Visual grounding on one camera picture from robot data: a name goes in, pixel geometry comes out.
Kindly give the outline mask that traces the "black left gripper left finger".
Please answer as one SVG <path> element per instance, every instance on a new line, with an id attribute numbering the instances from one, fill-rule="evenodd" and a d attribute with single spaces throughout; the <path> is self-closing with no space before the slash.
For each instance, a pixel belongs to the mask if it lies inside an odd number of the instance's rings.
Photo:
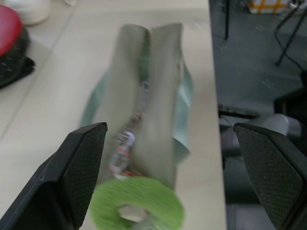
<path id="1" fill-rule="evenodd" d="M 107 124 L 72 131 L 0 219 L 2 230 L 78 230 L 96 186 Z"/>

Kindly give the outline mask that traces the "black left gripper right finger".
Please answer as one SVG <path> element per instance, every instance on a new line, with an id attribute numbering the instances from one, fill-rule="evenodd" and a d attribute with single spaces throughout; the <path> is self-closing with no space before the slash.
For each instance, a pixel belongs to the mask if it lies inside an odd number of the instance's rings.
<path id="1" fill-rule="evenodd" d="M 307 228 L 307 158 L 283 134 L 234 125 L 250 183 L 277 230 Z"/>

